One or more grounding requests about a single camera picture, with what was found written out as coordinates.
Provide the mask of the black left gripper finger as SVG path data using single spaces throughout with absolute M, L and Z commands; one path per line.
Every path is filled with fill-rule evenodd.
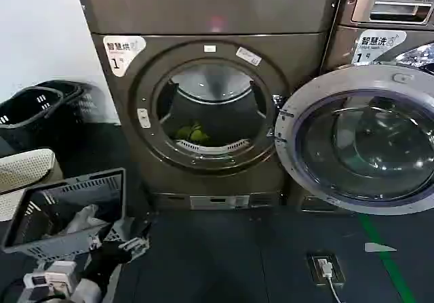
M 123 244 L 123 250 L 131 253 L 146 252 L 150 247 L 148 238 L 136 237 Z
M 121 247 L 123 248 L 124 243 L 136 237 L 149 239 L 149 232 L 152 223 L 153 223 L 152 216 L 133 218 L 132 221 L 130 222 L 129 228 L 127 229 L 127 239 L 122 243 Z

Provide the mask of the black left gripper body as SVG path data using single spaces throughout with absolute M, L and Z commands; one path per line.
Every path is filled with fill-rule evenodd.
M 120 248 L 121 245 L 119 241 L 108 241 L 92 250 L 90 263 L 82 272 L 82 277 L 94 283 L 109 283 L 116 267 L 132 258 L 129 251 Z

